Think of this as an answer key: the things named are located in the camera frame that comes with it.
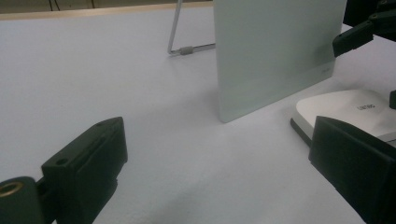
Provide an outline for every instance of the white electronic device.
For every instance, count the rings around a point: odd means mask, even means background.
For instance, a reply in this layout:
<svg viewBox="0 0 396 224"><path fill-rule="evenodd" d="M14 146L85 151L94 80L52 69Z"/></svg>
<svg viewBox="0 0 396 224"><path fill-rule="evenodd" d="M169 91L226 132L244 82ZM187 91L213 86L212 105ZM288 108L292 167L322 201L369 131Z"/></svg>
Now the white electronic device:
<svg viewBox="0 0 396 224"><path fill-rule="evenodd" d="M290 124L307 144L317 116L350 123L385 142L396 139L396 110L375 91L337 91L299 101Z"/></svg>

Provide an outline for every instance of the black cable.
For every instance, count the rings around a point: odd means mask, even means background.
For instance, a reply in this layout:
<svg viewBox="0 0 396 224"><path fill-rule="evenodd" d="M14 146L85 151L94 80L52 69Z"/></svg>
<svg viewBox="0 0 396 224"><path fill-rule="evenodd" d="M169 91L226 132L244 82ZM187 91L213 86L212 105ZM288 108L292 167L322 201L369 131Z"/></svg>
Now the black cable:
<svg viewBox="0 0 396 224"><path fill-rule="evenodd" d="M53 11L53 9L52 9L52 3L51 3L50 0L49 0L49 6L50 6L50 10Z"/></svg>
<svg viewBox="0 0 396 224"><path fill-rule="evenodd" d="M54 0L54 1L55 1L55 4L56 4L56 7L58 8L58 11L60 11L61 9L58 6L58 1L57 0Z"/></svg>

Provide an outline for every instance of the frosted glass plate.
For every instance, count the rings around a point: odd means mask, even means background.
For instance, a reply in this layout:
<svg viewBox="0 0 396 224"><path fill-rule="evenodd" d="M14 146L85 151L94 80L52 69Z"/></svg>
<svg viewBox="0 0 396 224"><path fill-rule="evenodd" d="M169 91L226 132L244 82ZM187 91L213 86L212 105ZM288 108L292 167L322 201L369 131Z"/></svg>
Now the frosted glass plate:
<svg viewBox="0 0 396 224"><path fill-rule="evenodd" d="M223 122L332 75L347 0L214 0Z"/></svg>

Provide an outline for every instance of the white tabletop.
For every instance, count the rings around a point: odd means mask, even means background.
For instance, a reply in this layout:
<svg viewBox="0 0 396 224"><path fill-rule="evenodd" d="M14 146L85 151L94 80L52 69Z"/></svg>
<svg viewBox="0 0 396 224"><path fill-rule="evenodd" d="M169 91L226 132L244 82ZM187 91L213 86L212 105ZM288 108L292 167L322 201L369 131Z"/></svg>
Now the white tabletop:
<svg viewBox="0 0 396 224"><path fill-rule="evenodd" d="M79 134L123 116L129 161L94 223L363 223L289 121L298 100L324 92L388 97L396 44L376 37L332 78L223 124L216 51L166 54L173 12L0 21L0 181L37 180ZM182 11L176 48L214 42L212 14Z"/></svg>

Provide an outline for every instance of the black clamp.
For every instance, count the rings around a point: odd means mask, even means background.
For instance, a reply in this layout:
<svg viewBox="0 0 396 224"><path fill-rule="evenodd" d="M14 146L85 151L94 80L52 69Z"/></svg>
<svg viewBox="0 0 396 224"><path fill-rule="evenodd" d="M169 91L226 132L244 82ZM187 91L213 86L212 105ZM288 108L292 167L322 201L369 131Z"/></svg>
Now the black clamp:
<svg viewBox="0 0 396 224"><path fill-rule="evenodd" d="M389 107L396 109L396 91L391 91L389 95Z"/></svg>
<svg viewBox="0 0 396 224"><path fill-rule="evenodd" d="M46 161L37 183L26 176L0 183L0 223L91 224L127 160L122 118L99 122Z"/></svg>
<svg viewBox="0 0 396 224"><path fill-rule="evenodd" d="M338 35L332 42L334 56L357 49L373 40L373 35L396 34L396 0L383 0L367 21Z"/></svg>
<svg viewBox="0 0 396 224"><path fill-rule="evenodd" d="M309 160L366 223L396 223L396 148L341 120L317 117Z"/></svg>

